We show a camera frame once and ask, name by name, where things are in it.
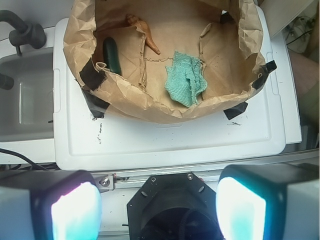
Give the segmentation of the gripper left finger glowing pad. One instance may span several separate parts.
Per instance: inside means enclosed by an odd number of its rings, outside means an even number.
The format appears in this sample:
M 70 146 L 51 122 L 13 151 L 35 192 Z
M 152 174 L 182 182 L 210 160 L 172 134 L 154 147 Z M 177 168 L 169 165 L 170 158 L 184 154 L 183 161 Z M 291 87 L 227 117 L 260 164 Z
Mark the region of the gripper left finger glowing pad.
M 102 198 L 85 170 L 0 173 L 2 240 L 96 240 Z

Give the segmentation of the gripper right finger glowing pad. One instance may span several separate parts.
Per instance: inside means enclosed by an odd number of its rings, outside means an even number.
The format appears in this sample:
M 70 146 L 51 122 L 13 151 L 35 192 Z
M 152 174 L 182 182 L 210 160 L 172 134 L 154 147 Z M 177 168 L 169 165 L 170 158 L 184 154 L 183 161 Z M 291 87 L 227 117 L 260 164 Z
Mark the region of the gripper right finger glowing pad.
M 228 165 L 220 174 L 215 204 L 227 240 L 318 240 L 320 167 Z

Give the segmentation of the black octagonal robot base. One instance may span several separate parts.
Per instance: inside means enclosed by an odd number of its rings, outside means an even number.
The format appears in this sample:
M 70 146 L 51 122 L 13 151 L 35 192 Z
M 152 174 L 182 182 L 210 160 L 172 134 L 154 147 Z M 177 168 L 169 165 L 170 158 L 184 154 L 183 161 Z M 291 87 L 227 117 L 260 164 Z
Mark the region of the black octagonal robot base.
M 192 172 L 152 175 L 127 203 L 131 240 L 222 240 L 216 192 Z

